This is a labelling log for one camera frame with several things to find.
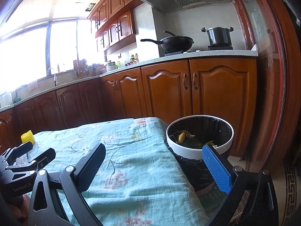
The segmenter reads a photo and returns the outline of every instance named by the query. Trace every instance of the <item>faucet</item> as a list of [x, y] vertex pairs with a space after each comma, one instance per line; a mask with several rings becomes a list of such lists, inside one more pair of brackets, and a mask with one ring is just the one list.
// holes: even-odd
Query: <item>faucet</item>
[[[53, 71], [55, 70], [54, 68], [49, 67], [48, 70], [47, 70], [47, 75], [50, 75], [50, 74], [49, 74], [50, 69], [53, 69]], [[54, 76], [54, 81], [55, 81], [55, 86], [58, 86], [58, 79], [57, 79], [56, 75]]]

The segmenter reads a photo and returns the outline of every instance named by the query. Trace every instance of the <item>wok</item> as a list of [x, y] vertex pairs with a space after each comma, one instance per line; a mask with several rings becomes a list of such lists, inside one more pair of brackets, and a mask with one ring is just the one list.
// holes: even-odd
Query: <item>wok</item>
[[178, 36], [169, 31], [164, 31], [164, 33], [168, 33], [172, 36], [163, 38], [161, 40], [152, 40], [152, 39], [141, 39], [140, 41], [151, 41], [167, 51], [167, 52], [178, 52], [178, 51], [188, 51], [193, 42], [193, 39], [188, 36]]

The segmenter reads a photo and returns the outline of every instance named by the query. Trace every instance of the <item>countertop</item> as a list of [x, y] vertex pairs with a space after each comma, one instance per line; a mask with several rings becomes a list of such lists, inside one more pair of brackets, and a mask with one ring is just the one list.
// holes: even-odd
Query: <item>countertop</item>
[[21, 101], [17, 102], [14, 105], [8, 105], [5, 107], [0, 108], [0, 112], [5, 111], [7, 109], [10, 109], [14, 106], [17, 106], [27, 100], [30, 100], [32, 98], [35, 98], [39, 95], [42, 95], [44, 93], [48, 93], [50, 91], [53, 90], [57, 90], [72, 84], [76, 84], [76, 83], [80, 83], [80, 82], [84, 82], [87, 80], [92, 80], [92, 79], [96, 79], [99, 77], [103, 77], [103, 76], [108, 76], [111, 74], [115, 74], [117, 72], [121, 72], [121, 71], [125, 71], [125, 70], [129, 70], [129, 69], [133, 69], [133, 68], [137, 68], [137, 67], [142, 67], [142, 66], [146, 66], [146, 65], [150, 65], [150, 64], [155, 64], [155, 63], [160, 63], [160, 62], [164, 62], [164, 61], [169, 61], [169, 60], [181, 60], [181, 59], [188, 59], [188, 58], [195, 58], [195, 57], [220, 57], [220, 56], [243, 56], [243, 57], [256, 57], [258, 56], [258, 52], [256, 50], [213, 50], [213, 51], [201, 51], [201, 52], [191, 52], [191, 53], [183, 53], [183, 54], [177, 54], [177, 55], [171, 55], [171, 56], [166, 56], [166, 57], [161, 57], [161, 58], [156, 58], [156, 59], [151, 59], [151, 60], [147, 60], [147, 61], [143, 61], [140, 63], [136, 63], [136, 64], [132, 64], [126, 67], [121, 67], [118, 68], [116, 70], [112, 70], [109, 72], [106, 72], [104, 74], [101, 74], [99, 76], [92, 76], [92, 77], [87, 77], [84, 79], [80, 79], [80, 80], [76, 80], [73, 82], [68, 82], [65, 84], [62, 84], [60, 86], [54, 87], [54, 88], [50, 88], [47, 89], [45, 91], [39, 92], [37, 94], [34, 94], [32, 96], [29, 96], [28, 98], [22, 99]]

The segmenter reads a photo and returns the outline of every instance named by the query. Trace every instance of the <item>wooden door frame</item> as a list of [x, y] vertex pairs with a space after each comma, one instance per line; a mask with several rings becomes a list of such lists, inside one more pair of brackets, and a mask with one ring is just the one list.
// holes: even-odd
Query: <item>wooden door frame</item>
[[[250, 49], [256, 42], [243, 0], [232, 2], [242, 25], [246, 48]], [[273, 29], [272, 38], [280, 57], [278, 60], [266, 58], [264, 63], [273, 64], [270, 72], [258, 69], [258, 78], [265, 77], [272, 84], [257, 93], [262, 98], [256, 103], [253, 137], [247, 149], [247, 153], [252, 154], [246, 156], [247, 170], [250, 171], [273, 170], [281, 164], [291, 143], [301, 106], [301, 53], [293, 23], [282, 0], [260, 2], [264, 20]]]

